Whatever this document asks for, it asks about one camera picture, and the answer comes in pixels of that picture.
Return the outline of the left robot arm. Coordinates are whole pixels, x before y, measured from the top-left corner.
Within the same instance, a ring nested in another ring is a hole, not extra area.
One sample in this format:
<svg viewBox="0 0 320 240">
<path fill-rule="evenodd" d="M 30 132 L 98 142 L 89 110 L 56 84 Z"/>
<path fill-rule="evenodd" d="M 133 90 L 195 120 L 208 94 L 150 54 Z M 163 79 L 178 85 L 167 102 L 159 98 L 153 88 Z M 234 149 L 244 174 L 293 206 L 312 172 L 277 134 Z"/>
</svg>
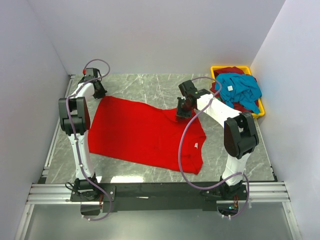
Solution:
<svg viewBox="0 0 320 240">
<path fill-rule="evenodd" d="M 86 68 L 83 77 L 78 82 L 76 90 L 68 97 L 58 100 L 59 123 L 71 143 L 76 166 L 74 183 L 67 182 L 65 186 L 73 194 L 80 194 L 94 201 L 100 195 L 97 186 L 96 173 L 91 162 L 88 136 L 91 119 L 87 99 L 103 98 L 107 91 L 103 87 L 102 75 L 97 68 Z"/>
</svg>

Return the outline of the bright red t shirt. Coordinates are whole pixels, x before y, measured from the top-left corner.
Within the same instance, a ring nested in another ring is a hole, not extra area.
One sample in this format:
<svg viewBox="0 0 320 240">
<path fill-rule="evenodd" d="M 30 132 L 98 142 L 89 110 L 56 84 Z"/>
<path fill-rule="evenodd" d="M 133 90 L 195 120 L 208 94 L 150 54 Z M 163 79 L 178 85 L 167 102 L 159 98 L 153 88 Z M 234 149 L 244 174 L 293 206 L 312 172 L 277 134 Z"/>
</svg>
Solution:
<svg viewBox="0 0 320 240">
<path fill-rule="evenodd" d="M 197 175 L 203 165 L 206 134 L 199 119 L 180 140 L 189 119 L 176 120 L 176 109 L 105 96 L 88 131 L 92 154 Z"/>
</svg>

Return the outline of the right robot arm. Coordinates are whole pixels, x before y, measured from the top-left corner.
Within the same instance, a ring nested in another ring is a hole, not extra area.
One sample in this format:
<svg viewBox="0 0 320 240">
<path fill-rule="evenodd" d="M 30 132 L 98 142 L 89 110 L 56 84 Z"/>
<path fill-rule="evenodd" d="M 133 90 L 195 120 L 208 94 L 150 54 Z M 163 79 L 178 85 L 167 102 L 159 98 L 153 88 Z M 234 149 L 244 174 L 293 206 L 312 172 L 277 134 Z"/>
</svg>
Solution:
<svg viewBox="0 0 320 240">
<path fill-rule="evenodd" d="M 176 115 L 190 119 L 182 133 L 178 154 L 182 154 L 185 135 L 200 114 L 205 113 L 218 122 L 224 130 L 223 144 L 228 154 L 225 170 L 218 183 L 202 190 L 219 188 L 221 197 L 230 200 L 241 188 L 247 160 L 259 144 L 254 118 L 248 111 L 240 112 L 222 103 L 208 90 L 198 90 L 191 79 L 178 88 L 182 96 L 178 98 Z"/>
</svg>

